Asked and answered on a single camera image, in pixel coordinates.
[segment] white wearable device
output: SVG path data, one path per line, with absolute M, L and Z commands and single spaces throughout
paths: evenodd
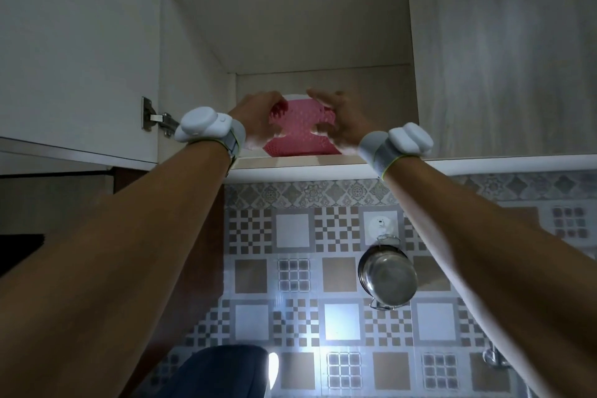
M 422 156 L 433 148 L 431 136 L 416 123 L 390 132 L 369 132 L 359 144 L 359 155 L 383 178 L 386 170 L 403 156 Z
M 246 138 L 247 133 L 241 122 L 228 114 L 218 113 L 211 107 L 198 107 L 187 112 L 174 133 L 174 140 L 177 142 L 206 140 L 224 145 L 230 155 L 230 167 L 238 158 Z

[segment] brown square tile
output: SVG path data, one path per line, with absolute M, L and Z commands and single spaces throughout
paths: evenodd
M 471 353 L 469 355 L 474 391 L 510 392 L 508 371 L 491 368 L 483 361 L 482 353 Z
M 281 353 L 280 386 L 291 390 L 315 390 L 313 353 Z
M 533 227 L 541 228 L 539 224 L 539 208 L 537 206 L 510 206 L 504 209 L 514 219 L 523 221 Z
M 408 353 L 373 353 L 377 390 L 410 390 Z
M 354 257 L 322 258 L 324 292 L 356 291 L 356 262 Z
M 419 291 L 450 291 L 450 281 L 433 257 L 413 258 Z
M 267 260 L 235 260 L 234 279 L 237 294 L 267 293 Z

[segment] hand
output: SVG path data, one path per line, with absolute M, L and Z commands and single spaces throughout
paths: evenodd
M 336 114 L 334 124 L 317 123 L 311 128 L 316 135 L 327 136 L 343 154 L 357 154 L 359 143 L 369 132 L 375 131 L 373 123 L 363 115 L 356 98 L 349 93 L 328 93 L 308 89 L 307 94 Z
M 256 150 L 263 148 L 274 137 L 284 137 L 282 127 L 269 122 L 272 108 L 274 113 L 283 113 L 288 110 L 288 101 L 279 92 L 260 92 L 245 96 L 228 112 L 228 115 L 241 122 L 247 131 L 244 148 Z

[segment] forearm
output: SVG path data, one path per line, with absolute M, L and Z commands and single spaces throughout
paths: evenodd
M 119 393 L 229 163 L 216 142 L 185 147 L 0 279 L 5 396 Z
M 394 162 L 384 179 L 475 318 L 537 391 L 594 390 L 596 340 L 587 322 L 597 322 L 595 264 L 418 158 Z

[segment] dark blue fabric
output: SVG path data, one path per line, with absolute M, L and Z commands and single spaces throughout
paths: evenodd
M 215 346 L 193 354 L 156 398 L 263 398 L 266 387 L 265 349 Z

